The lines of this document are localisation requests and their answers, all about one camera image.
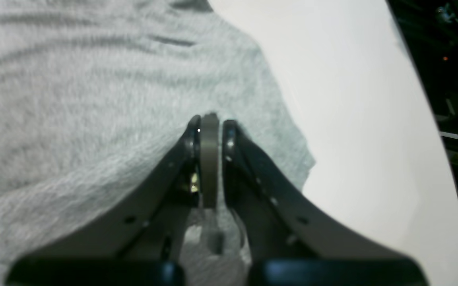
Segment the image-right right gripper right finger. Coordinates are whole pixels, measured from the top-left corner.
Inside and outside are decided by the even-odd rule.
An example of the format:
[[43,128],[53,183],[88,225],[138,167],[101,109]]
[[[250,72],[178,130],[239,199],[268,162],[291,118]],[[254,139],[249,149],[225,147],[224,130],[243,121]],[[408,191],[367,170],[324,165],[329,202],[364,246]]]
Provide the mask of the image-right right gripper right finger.
[[420,266],[316,207],[237,121],[222,130],[227,206],[249,242],[248,286],[426,286]]

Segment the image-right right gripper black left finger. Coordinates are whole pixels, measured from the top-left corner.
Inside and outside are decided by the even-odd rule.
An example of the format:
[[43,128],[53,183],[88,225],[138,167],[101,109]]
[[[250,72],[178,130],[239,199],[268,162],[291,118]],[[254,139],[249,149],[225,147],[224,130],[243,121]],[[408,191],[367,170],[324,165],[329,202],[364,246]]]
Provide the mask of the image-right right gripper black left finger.
[[198,202],[201,117],[151,173],[113,208],[73,233],[20,257],[8,286],[185,286],[179,252]]

